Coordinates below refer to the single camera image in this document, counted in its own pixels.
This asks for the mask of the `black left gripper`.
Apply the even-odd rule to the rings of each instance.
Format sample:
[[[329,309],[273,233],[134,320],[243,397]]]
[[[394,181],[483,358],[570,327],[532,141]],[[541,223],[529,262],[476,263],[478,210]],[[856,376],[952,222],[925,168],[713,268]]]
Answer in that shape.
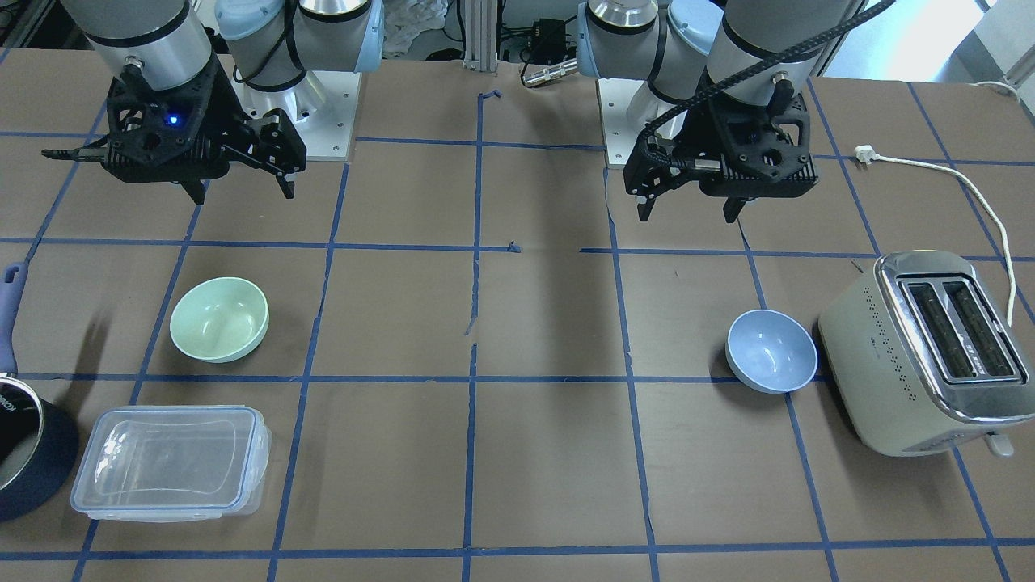
[[[639,221],[650,219],[666,192],[700,180],[703,194],[727,198],[722,217],[728,224],[739,219],[750,199],[797,198],[817,184],[809,112],[799,90],[776,89],[761,106],[720,95],[707,111],[720,156],[717,173],[701,166],[712,154],[703,130],[682,130],[669,145],[657,137],[635,138],[623,181],[635,197]]]

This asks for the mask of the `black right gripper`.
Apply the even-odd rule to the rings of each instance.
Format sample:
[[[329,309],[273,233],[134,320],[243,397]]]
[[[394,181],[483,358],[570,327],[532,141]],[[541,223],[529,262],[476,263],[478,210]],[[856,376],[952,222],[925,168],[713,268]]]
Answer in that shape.
[[[107,146],[42,149],[45,158],[106,163],[108,173],[130,183],[215,179],[233,158],[273,175],[282,195],[295,198],[307,148],[287,112],[248,119],[219,61],[166,90],[152,88],[143,72],[126,63],[108,89]]]

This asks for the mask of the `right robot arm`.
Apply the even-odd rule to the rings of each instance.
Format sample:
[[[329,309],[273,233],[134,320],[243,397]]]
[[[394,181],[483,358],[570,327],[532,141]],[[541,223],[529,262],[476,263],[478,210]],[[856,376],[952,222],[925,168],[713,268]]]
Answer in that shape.
[[[383,55],[381,1],[218,1],[235,69],[223,69],[188,1],[66,1],[113,74],[108,132],[46,158],[99,163],[126,183],[171,182],[193,202],[233,162],[272,175],[282,195],[306,169],[304,133],[332,104],[318,71],[374,71]]]

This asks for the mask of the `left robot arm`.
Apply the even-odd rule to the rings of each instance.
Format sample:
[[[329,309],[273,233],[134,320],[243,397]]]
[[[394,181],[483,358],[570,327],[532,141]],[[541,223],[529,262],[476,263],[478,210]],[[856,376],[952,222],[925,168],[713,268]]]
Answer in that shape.
[[[812,190],[805,83],[862,14],[861,1],[583,2],[579,71],[640,83],[623,161],[637,217],[689,183],[724,199],[727,222]]]

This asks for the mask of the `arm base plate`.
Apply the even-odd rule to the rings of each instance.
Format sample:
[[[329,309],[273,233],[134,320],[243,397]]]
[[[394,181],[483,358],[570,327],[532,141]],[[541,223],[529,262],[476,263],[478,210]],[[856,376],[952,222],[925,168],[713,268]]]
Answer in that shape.
[[[673,107],[645,80],[633,78],[600,78],[598,101],[610,169],[623,168],[644,126]]]
[[[365,76],[346,71],[310,71],[294,87],[277,92],[233,82],[236,95],[252,117],[280,109],[292,118],[308,161],[347,162]]]

